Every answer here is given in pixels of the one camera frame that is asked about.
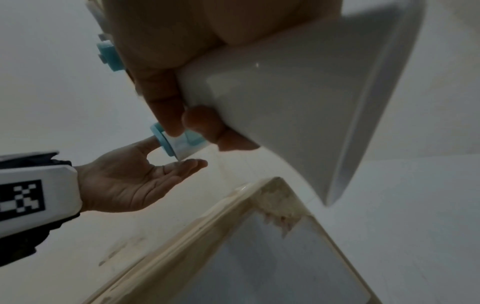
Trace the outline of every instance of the white wall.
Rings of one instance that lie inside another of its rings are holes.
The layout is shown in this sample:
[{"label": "white wall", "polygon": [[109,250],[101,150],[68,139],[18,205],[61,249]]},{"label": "white wall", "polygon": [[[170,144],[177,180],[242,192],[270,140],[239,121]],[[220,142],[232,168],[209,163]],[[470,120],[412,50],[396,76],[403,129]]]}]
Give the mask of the white wall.
[{"label": "white wall", "polygon": [[[345,11],[380,2],[349,0]],[[309,202],[384,303],[452,302],[453,295],[474,302],[480,159],[451,155],[480,153],[480,27],[469,13],[478,8],[475,0],[429,1],[368,162],[338,205],[322,208],[268,151],[209,147],[198,155],[209,168],[161,202],[136,213],[83,214],[34,256],[0,268],[2,302],[80,302],[234,187],[274,175]],[[0,154],[56,148],[83,164],[150,135],[154,119],[130,81],[100,63],[98,32],[79,0],[0,2]],[[172,161],[161,151],[151,160]]]}]

